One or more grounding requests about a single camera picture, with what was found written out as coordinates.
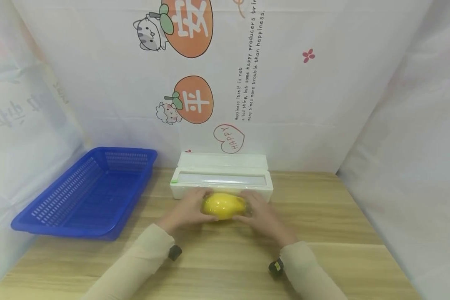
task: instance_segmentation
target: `cartoon cat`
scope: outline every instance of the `cartoon cat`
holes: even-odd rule
[[[135,21],[133,27],[137,29],[140,48],[146,51],[159,51],[166,49],[168,39],[160,25],[160,14],[147,13],[145,18]]]

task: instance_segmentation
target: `beige sleeve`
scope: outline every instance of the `beige sleeve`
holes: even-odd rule
[[[283,247],[280,259],[294,289],[306,300],[346,300],[347,297],[323,271],[307,243]]]
[[[128,300],[158,270],[174,243],[162,228],[150,225],[82,300]]]

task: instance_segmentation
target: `white fabric backdrop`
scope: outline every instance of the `white fabric backdrop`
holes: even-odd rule
[[[339,171],[427,300],[450,300],[450,0],[425,22]]]
[[[63,91],[38,57],[13,4],[0,0],[0,279],[32,240],[10,222],[84,152]]]
[[[95,145],[157,149],[166,167],[181,151],[239,151],[266,154],[272,170],[336,172],[430,1],[212,0],[213,26],[181,32],[190,4],[209,9],[210,1],[164,0],[169,36],[152,22],[159,0],[14,3]],[[181,18],[178,4],[189,8]],[[191,75],[209,88],[181,81]],[[209,103],[187,111],[183,92],[197,90]],[[174,91],[181,110],[164,99]],[[229,135],[215,131],[223,124]]]

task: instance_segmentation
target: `blue plastic basket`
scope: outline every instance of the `blue plastic basket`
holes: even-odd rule
[[[155,150],[90,150],[11,223],[18,231],[116,240],[152,176]]]

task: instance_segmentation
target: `white dispenser box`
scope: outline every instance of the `white dispenser box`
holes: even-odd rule
[[[267,202],[273,192],[265,155],[183,152],[170,181],[173,197],[181,199],[197,186],[234,195],[255,190]]]

